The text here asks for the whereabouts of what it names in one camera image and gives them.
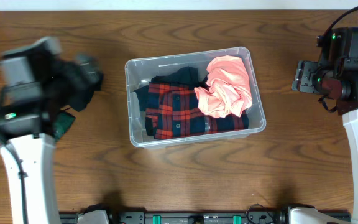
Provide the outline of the red plaid cloth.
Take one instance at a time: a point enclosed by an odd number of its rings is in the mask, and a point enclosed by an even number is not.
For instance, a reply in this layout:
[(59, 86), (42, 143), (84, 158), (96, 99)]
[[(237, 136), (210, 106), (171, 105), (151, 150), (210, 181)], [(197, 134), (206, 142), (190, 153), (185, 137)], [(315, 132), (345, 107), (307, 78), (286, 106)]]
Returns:
[(193, 86), (151, 83), (147, 86), (145, 127), (148, 135), (166, 140), (247, 129), (249, 119), (246, 113), (240, 117), (207, 116), (198, 108)]

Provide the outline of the green cloth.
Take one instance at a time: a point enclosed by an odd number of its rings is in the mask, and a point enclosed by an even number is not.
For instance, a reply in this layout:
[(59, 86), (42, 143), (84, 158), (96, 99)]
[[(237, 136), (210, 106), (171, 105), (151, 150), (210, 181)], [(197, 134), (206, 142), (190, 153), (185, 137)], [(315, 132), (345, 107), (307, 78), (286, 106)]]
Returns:
[(59, 141), (75, 122), (75, 117), (66, 111), (60, 111), (53, 123), (53, 135)]

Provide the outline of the black cloth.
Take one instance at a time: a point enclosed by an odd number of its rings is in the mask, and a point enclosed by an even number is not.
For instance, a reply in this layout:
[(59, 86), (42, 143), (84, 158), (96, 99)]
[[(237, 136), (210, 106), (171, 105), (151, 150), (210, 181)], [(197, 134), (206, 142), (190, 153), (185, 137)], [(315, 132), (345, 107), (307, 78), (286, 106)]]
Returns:
[(68, 105), (76, 111), (85, 109), (96, 91), (101, 91), (104, 79), (102, 72), (88, 72), (81, 76), (83, 86), (75, 91), (68, 100)]

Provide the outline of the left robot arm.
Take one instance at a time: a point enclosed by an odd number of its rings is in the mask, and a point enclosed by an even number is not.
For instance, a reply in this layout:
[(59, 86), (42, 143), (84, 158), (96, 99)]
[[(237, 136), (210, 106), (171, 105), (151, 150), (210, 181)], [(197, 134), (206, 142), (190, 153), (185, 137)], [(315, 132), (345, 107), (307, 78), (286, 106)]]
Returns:
[(6, 51), (0, 67), (7, 85), (0, 98), (0, 155), (6, 168), (14, 223), (60, 223), (53, 157), (67, 130), (63, 107), (81, 111), (101, 89), (95, 59), (62, 60), (56, 37)]

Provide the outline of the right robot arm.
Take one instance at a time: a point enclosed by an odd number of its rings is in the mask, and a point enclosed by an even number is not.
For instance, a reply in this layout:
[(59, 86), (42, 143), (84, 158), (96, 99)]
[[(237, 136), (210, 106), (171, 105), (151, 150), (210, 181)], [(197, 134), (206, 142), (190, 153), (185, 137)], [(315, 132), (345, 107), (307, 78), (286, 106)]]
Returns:
[(319, 103), (335, 100), (330, 113), (342, 117), (351, 150), (354, 207), (351, 223), (358, 223), (358, 27), (329, 28), (317, 39), (318, 61), (301, 60), (292, 84), (295, 91), (317, 94)]

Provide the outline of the dark navy cloth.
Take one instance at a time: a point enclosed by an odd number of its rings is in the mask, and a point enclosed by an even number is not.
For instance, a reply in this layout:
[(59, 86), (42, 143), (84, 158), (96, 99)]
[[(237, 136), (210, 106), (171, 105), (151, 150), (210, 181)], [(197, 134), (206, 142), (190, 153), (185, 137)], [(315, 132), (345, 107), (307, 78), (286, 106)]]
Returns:
[[(193, 87), (206, 88), (207, 77), (199, 81), (198, 69), (194, 67), (183, 67), (174, 73), (167, 76), (156, 76), (150, 81), (151, 83), (167, 83), (167, 84), (182, 84), (191, 85)], [(140, 111), (145, 111), (147, 108), (149, 85), (143, 86), (134, 91), (139, 101)]]

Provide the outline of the pink cloth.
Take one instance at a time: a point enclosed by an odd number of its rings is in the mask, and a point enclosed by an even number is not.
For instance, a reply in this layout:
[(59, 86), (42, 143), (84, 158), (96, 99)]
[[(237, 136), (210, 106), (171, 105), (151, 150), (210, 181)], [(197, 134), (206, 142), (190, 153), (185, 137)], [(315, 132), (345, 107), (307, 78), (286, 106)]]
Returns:
[(213, 118), (240, 117), (252, 106), (249, 75), (241, 58), (216, 57), (207, 66), (206, 87), (196, 87), (198, 109)]

